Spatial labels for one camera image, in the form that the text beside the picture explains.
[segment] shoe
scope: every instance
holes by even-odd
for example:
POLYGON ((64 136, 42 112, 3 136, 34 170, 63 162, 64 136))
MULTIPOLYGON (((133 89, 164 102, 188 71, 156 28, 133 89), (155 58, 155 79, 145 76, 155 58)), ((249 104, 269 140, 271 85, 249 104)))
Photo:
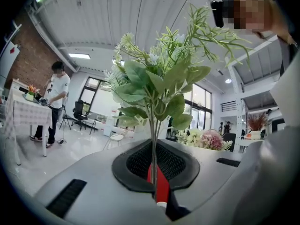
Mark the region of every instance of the shoe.
POLYGON ((30 140, 35 141, 35 142, 42 142, 42 141, 43 141, 43 138, 42 138, 42 137, 37 138, 37 137, 35 137, 35 136, 30 136, 30 140))
POLYGON ((54 143, 52 143, 52 144, 50 144, 50 143, 47 143, 46 144, 46 148, 50 148, 50 147, 52 147, 52 145, 53 145, 54 143))

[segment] white vase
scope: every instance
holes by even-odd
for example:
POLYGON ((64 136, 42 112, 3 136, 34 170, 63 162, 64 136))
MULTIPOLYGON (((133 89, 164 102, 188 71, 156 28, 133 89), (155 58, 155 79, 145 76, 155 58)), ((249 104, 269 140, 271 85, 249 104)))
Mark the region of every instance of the white vase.
POLYGON ((26 94, 26 99, 27 99, 28 101, 33 101, 33 95, 27 93, 27 94, 26 94))
POLYGON ((251 131, 251 139, 252 140, 260 140, 261 139, 261 131, 251 131))

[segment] checkered tablecloth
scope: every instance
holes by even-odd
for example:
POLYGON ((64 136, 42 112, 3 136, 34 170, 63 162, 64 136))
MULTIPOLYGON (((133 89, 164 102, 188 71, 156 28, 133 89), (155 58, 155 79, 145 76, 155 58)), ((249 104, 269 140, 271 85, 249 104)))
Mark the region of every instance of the checkered tablecloth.
POLYGON ((6 103, 5 134, 15 141, 15 126, 21 124, 42 125, 52 128, 51 108, 42 106, 23 97, 23 92, 12 89, 6 103))

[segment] black holder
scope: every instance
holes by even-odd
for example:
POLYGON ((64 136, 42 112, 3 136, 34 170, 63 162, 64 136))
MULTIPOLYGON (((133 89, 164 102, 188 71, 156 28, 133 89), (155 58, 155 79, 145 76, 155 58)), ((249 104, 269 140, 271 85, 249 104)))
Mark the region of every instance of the black holder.
MULTIPOLYGON (((154 193, 154 185, 147 181, 151 165, 152 142, 147 140, 120 154, 112 163, 115 178, 127 189, 154 193)), ((191 155, 159 140, 156 146, 157 165, 168 180, 172 191, 188 188, 200 171, 198 161, 191 155)))

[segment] white chair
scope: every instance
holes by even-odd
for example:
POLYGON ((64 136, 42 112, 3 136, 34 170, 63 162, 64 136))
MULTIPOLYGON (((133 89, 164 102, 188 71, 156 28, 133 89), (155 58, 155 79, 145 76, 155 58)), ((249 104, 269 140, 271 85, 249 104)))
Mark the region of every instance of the white chair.
POLYGON ((118 146, 122 145, 122 139, 126 136, 126 134, 128 133, 128 131, 129 131, 129 130, 126 129, 124 132, 122 132, 122 133, 120 133, 120 134, 114 134, 114 135, 111 135, 111 136, 108 138, 108 140, 107 140, 107 142, 106 142, 106 144, 105 144, 103 150, 105 150, 105 149, 108 148, 108 145, 111 143, 111 141, 118 142, 118 146))

